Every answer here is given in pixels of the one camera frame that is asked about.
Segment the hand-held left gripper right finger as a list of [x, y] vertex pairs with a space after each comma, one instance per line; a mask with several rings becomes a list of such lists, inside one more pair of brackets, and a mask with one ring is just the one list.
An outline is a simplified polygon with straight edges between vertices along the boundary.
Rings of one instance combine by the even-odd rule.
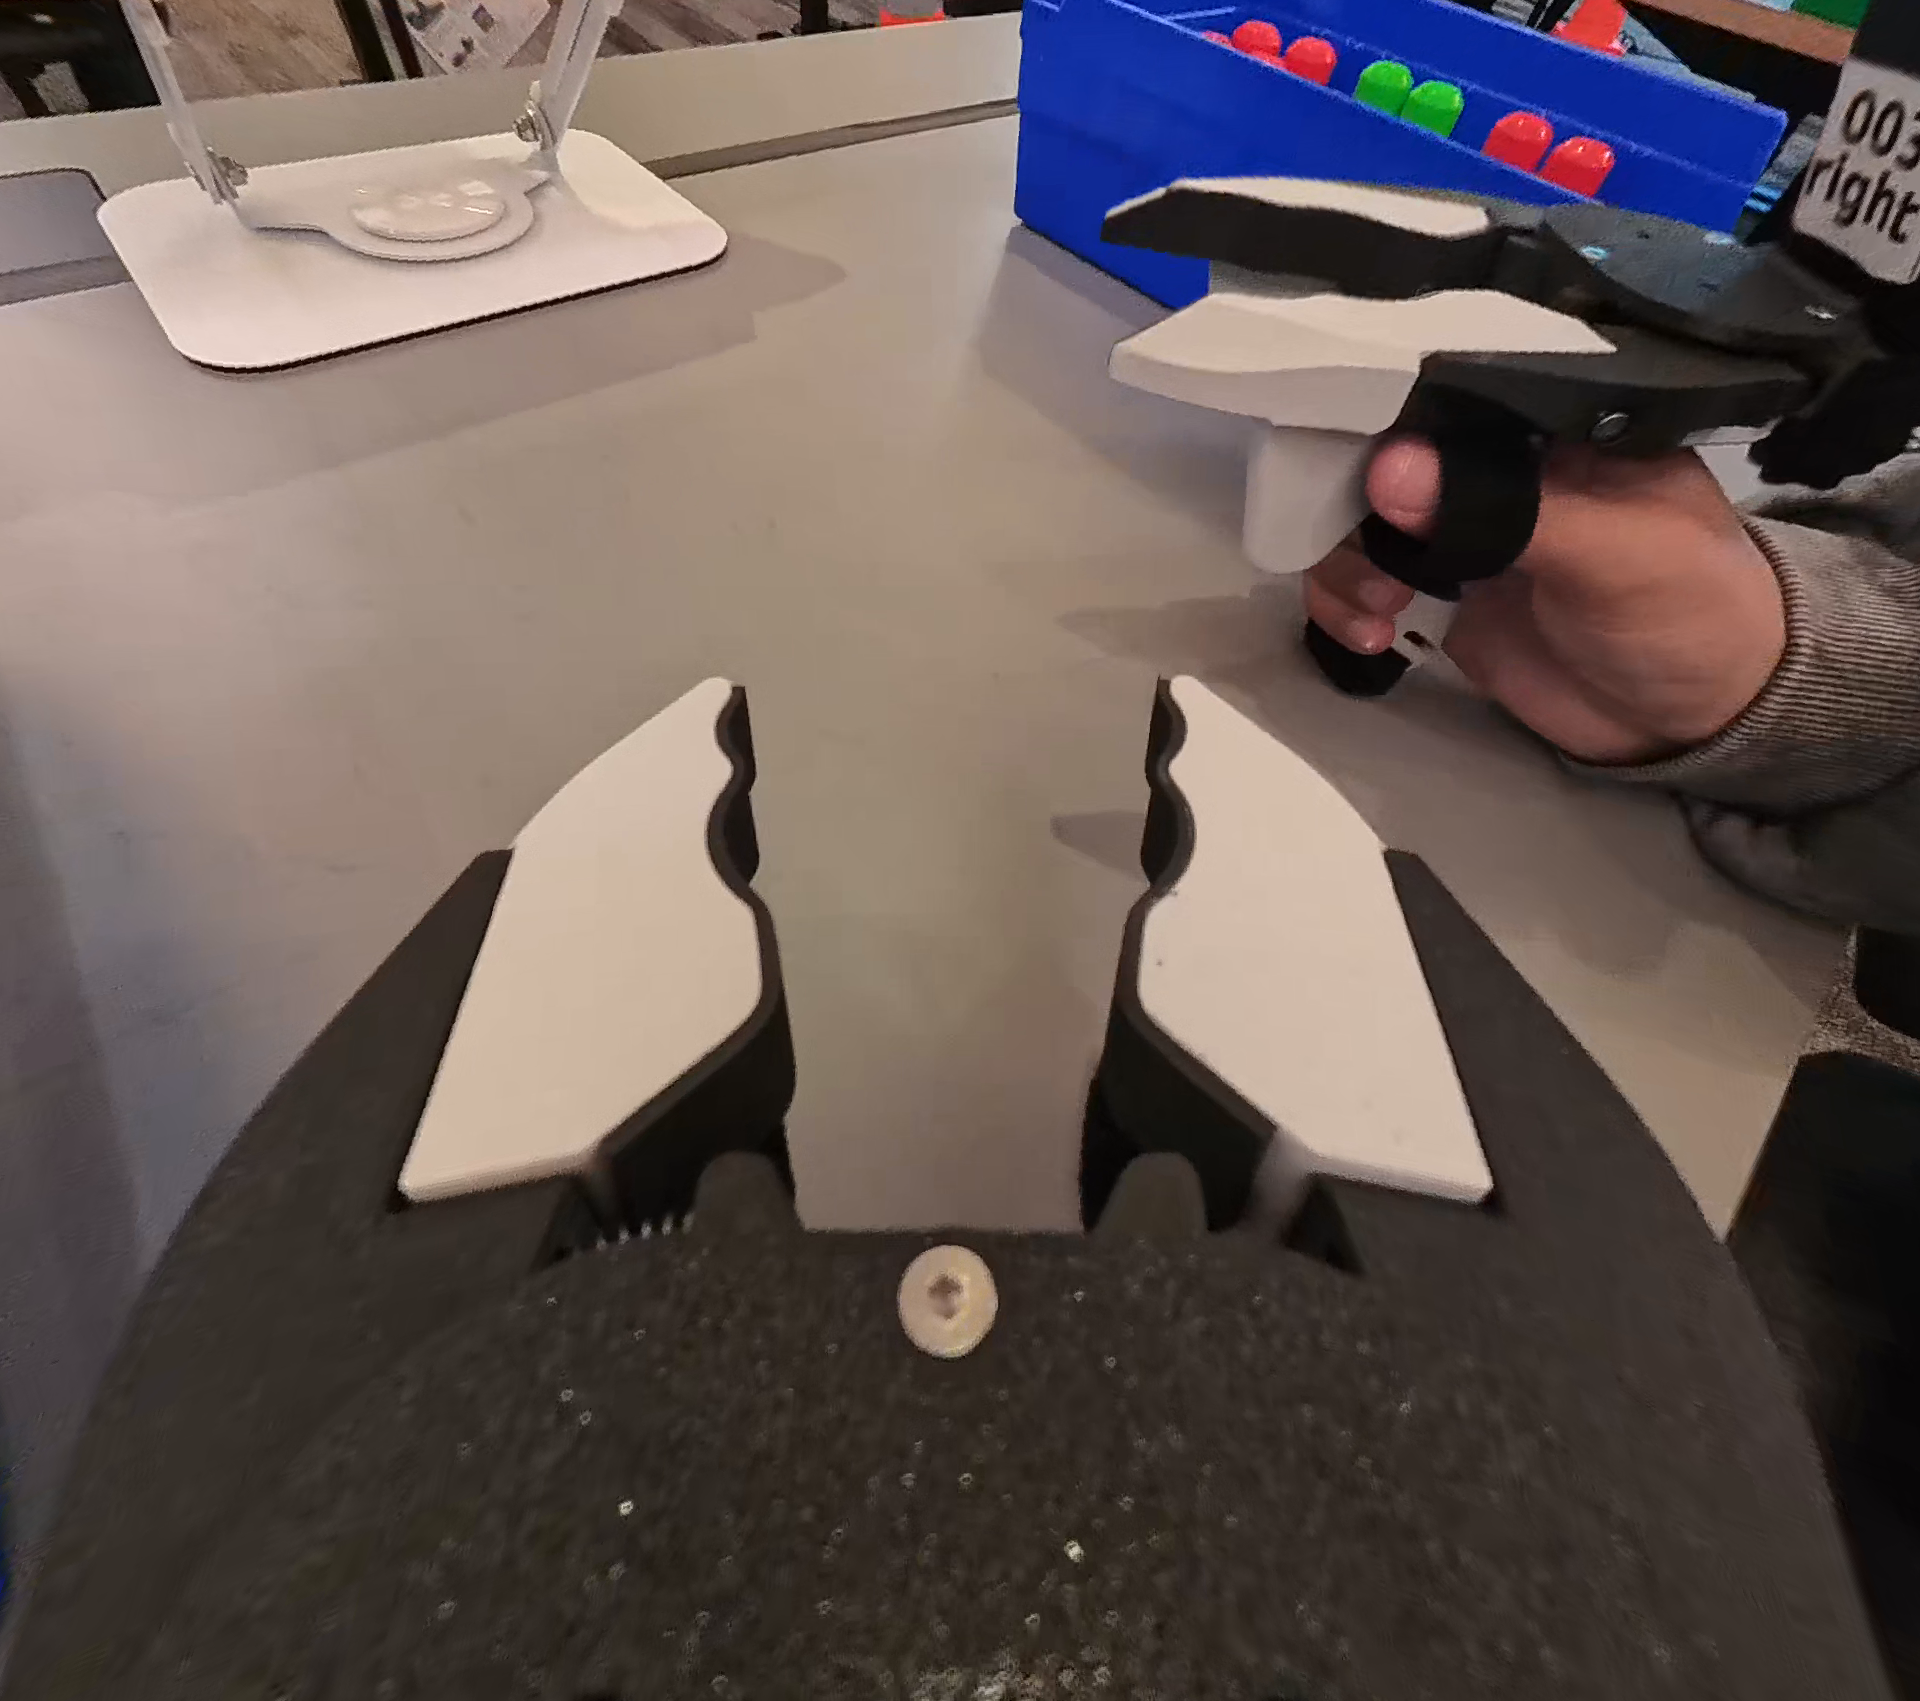
[[1188, 1160], [1214, 1232], [1286, 1232], [1332, 1184], [1485, 1208], [1495, 1178], [1378, 832], [1190, 676], [1155, 686], [1144, 779], [1085, 1226], [1146, 1155]]

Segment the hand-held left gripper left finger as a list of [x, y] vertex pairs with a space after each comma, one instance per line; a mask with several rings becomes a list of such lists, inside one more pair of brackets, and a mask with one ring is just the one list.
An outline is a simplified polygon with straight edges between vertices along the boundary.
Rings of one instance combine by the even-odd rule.
[[723, 1155], [793, 1181], [756, 779], [747, 688], [710, 679], [527, 820], [398, 1173], [410, 1205], [568, 1181], [639, 1234], [684, 1219]]

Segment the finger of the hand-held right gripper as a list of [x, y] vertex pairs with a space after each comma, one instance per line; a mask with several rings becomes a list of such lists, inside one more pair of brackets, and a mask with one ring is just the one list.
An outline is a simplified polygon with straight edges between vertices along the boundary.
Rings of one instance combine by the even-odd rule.
[[1360, 181], [1179, 179], [1116, 204], [1101, 234], [1214, 273], [1412, 299], [1493, 285], [1504, 244], [1545, 218], [1532, 204]]
[[1412, 299], [1214, 288], [1126, 339], [1111, 378], [1266, 433], [1245, 472], [1244, 547], [1266, 573], [1307, 573], [1349, 539], [1363, 472], [1434, 355], [1603, 358], [1589, 325], [1500, 290]]

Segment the blue plastic bin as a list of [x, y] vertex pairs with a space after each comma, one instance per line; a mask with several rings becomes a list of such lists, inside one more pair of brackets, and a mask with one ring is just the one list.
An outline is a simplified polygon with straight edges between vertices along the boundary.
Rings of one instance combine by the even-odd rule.
[[[1263, 16], [1338, 49], [1332, 85], [1200, 38]], [[1458, 83], [1454, 138], [1356, 104], [1369, 60]], [[1316, 179], [1617, 207], [1732, 234], [1787, 140], [1780, 111], [1641, 59], [1598, 56], [1443, 0], [1024, 0], [1015, 218], [1163, 307], [1208, 290], [1208, 263], [1113, 248], [1105, 215], [1179, 179]], [[1583, 200], [1482, 153], [1508, 111], [1599, 138], [1620, 166]]]

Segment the person's right forearm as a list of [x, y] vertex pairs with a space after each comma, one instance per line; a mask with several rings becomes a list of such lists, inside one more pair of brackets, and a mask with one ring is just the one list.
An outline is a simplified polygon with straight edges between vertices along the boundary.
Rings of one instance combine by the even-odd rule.
[[1807, 919], [1917, 932], [1917, 452], [1744, 515], [1787, 649], [1728, 727], [1650, 762], [1567, 765], [1679, 802], [1732, 883]]

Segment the grey desk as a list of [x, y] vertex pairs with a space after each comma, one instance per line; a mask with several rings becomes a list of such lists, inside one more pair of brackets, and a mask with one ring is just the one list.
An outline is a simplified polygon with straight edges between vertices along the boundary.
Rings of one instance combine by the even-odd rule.
[[1327, 692], [1245, 428], [1109, 382], [1149, 307], [1015, 225], [1012, 13], [599, 67], [699, 274], [322, 369], [133, 285], [3, 307], [3, 1467], [14, 1607], [133, 1299], [466, 865], [747, 686], [828, 1229], [1064, 1229], [1161, 676], [1418, 853], [1725, 1226], [1840, 937], [1425, 669]]

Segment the person's right hand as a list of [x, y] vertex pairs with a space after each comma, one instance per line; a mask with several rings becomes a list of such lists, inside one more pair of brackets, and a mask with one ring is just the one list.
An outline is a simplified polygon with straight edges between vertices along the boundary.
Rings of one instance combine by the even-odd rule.
[[1784, 583], [1691, 451], [1558, 451], [1529, 548], [1462, 590], [1443, 640], [1508, 718], [1607, 768], [1713, 742], [1787, 651]]

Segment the white folding book stand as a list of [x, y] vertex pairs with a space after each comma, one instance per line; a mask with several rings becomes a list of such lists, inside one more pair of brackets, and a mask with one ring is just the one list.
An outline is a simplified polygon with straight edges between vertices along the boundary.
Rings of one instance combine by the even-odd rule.
[[562, 0], [514, 123], [491, 138], [256, 163], [185, 97], [156, 0], [118, 0], [185, 181], [99, 225], [182, 360], [270, 374], [694, 274], [725, 227], [609, 140], [568, 134], [623, 0]]

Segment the printed paper sheet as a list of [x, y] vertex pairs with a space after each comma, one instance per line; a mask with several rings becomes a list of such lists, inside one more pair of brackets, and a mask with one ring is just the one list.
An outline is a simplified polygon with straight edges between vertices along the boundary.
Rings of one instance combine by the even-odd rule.
[[491, 75], [543, 38], [551, 0], [398, 0], [407, 35], [435, 75]]

